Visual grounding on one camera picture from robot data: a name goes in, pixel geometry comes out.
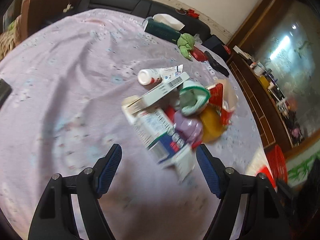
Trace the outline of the long white cardboard box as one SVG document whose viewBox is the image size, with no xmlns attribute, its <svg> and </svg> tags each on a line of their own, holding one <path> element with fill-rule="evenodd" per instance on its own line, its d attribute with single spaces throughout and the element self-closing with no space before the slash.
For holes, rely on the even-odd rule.
<svg viewBox="0 0 320 240">
<path fill-rule="evenodd" d="M 161 82 L 141 97 L 131 96 L 122 102 L 122 110 L 130 115 L 136 114 L 152 105 L 187 81 L 190 76 L 183 72 L 169 82 Z"/>
</svg>

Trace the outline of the red item on sofa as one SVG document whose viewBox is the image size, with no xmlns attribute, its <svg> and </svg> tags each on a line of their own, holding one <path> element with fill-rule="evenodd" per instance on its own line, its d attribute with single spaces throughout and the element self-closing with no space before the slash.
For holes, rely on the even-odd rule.
<svg viewBox="0 0 320 240">
<path fill-rule="evenodd" d="M 199 19 L 199 16 L 200 16 L 193 9 L 183 9 L 183 8 L 178 9 L 178 8 L 176 8 L 175 11 L 180 15 L 187 15 L 187 16 L 194 18 L 194 19 Z"/>
</svg>

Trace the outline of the white green-trimmed sock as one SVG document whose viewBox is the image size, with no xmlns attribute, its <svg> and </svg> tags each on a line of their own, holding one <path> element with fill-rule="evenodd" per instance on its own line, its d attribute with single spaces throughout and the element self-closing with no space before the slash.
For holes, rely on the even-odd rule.
<svg viewBox="0 0 320 240">
<path fill-rule="evenodd" d="M 179 107 L 184 116 L 203 111 L 210 98 L 210 92 L 199 82 L 187 80 L 179 90 Z"/>
</svg>

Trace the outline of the black sofa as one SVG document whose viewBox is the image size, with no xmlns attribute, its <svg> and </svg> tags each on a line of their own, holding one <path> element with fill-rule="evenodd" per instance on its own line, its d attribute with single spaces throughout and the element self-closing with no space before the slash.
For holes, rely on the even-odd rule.
<svg viewBox="0 0 320 240">
<path fill-rule="evenodd" d="M 114 10 L 141 18 L 147 18 L 155 14 L 168 14 L 184 24 L 181 30 L 182 33 L 189 33 L 193 36 L 198 34 L 203 42 L 212 36 L 208 25 L 197 18 L 187 15 L 185 10 L 175 9 L 152 0 L 80 0 L 69 12 L 50 16 L 48 19 L 43 20 L 40 28 L 49 26 L 67 16 L 92 9 Z"/>
</svg>

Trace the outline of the wooden brick-pattern cabinet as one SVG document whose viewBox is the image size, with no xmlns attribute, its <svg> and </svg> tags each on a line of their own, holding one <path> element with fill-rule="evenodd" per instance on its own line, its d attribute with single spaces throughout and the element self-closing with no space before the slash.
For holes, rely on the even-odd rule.
<svg viewBox="0 0 320 240">
<path fill-rule="evenodd" d="M 249 104 L 265 152 L 277 144 L 285 153 L 293 148 L 292 140 L 269 92 L 245 60 L 233 52 L 227 66 Z"/>
</svg>

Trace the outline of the black toy gun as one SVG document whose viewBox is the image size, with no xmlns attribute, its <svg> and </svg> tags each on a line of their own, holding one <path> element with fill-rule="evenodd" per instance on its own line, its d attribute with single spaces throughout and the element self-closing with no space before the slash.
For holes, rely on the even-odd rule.
<svg viewBox="0 0 320 240">
<path fill-rule="evenodd" d="M 209 62 L 210 66 L 217 72 L 221 73 L 222 75 L 224 75 L 225 77 L 229 77 L 229 72 L 228 70 L 222 66 L 220 63 L 218 63 L 216 61 L 216 59 L 214 59 L 212 57 L 212 55 L 208 52 L 208 51 L 205 51 L 204 52 L 204 55 L 207 59 L 207 61 Z"/>
</svg>

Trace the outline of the white toothpaste tube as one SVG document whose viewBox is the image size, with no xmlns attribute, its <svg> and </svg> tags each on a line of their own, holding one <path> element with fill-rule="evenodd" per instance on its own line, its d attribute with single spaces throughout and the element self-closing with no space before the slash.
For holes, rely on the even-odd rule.
<svg viewBox="0 0 320 240">
<path fill-rule="evenodd" d="M 142 69 L 138 72 L 138 82 L 143 85 L 151 85 L 159 82 L 168 82 L 183 72 L 183 65 L 165 68 Z"/>
</svg>

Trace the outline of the yellow round lid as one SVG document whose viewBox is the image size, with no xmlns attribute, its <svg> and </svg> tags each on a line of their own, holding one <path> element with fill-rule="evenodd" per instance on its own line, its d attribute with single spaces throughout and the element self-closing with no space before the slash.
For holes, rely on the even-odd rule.
<svg viewBox="0 0 320 240">
<path fill-rule="evenodd" d="M 203 126 L 202 141 L 205 143 L 217 140 L 226 130 L 220 122 L 220 116 L 212 106 L 207 106 L 199 118 Z"/>
</svg>

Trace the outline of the purple red plastic bag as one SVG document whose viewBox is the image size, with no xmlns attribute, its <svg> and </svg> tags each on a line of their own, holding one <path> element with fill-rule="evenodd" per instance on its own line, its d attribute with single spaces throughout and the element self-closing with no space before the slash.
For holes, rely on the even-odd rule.
<svg viewBox="0 0 320 240">
<path fill-rule="evenodd" d="M 203 125 L 199 119 L 185 117 L 180 111 L 175 111 L 171 106 L 168 106 L 164 112 L 172 121 L 179 135 L 191 145 L 192 149 L 197 148 L 202 143 Z"/>
</svg>

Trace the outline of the black phone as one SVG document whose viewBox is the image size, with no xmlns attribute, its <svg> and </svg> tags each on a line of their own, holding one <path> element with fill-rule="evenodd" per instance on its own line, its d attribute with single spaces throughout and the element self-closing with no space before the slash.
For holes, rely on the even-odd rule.
<svg viewBox="0 0 320 240">
<path fill-rule="evenodd" d="M 0 108 L 3 106 L 9 95 L 12 93 L 11 86 L 3 79 L 0 80 Z"/>
</svg>

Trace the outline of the torn red paper bag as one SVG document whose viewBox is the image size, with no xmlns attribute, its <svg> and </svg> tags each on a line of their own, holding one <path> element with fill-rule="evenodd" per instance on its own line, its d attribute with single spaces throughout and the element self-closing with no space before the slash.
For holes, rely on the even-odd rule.
<svg viewBox="0 0 320 240">
<path fill-rule="evenodd" d="M 226 79 L 216 80 L 213 85 L 207 86 L 206 89 L 210 93 L 209 104 L 219 112 L 221 124 L 223 126 L 229 125 L 238 103 L 235 89 Z"/>
</svg>

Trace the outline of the red flat pouch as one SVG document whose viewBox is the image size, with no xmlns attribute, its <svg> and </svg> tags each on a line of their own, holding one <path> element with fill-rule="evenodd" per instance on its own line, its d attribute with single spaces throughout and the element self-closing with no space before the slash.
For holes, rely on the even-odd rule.
<svg viewBox="0 0 320 240">
<path fill-rule="evenodd" d="M 190 54 L 194 59 L 196 59 L 199 62 L 207 61 L 205 53 L 199 50 L 199 48 L 197 48 L 196 46 L 194 46 L 194 48 L 190 51 Z"/>
</svg>

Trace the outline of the white blue carton box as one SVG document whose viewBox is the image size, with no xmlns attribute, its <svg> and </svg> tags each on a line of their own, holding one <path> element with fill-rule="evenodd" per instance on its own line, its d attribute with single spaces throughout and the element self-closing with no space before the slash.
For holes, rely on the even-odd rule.
<svg viewBox="0 0 320 240">
<path fill-rule="evenodd" d="M 128 105 L 121 109 L 154 161 L 161 168 L 174 167 L 179 181 L 184 181 L 195 166 L 193 150 L 164 111 L 150 108 L 131 114 Z"/>
</svg>

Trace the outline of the dark green tissue box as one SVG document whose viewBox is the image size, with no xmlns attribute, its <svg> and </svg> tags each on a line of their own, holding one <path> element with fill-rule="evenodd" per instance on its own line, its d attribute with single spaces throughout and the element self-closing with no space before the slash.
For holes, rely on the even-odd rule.
<svg viewBox="0 0 320 240">
<path fill-rule="evenodd" d="M 155 14 L 142 23 L 146 33 L 176 44 L 185 25 L 169 14 Z"/>
</svg>

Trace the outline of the green crumpled cloth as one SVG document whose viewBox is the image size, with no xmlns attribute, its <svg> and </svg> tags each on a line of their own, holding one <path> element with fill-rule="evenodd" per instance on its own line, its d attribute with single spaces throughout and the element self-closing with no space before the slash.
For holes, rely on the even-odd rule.
<svg viewBox="0 0 320 240">
<path fill-rule="evenodd" d="M 194 49 L 194 45 L 195 39 L 192 35 L 188 33 L 181 34 L 177 41 L 177 46 L 180 50 L 180 53 L 184 58 L 188 59 L 189 61 L 192 61 L 192 55 L 190 51 Z"/>
</svg>

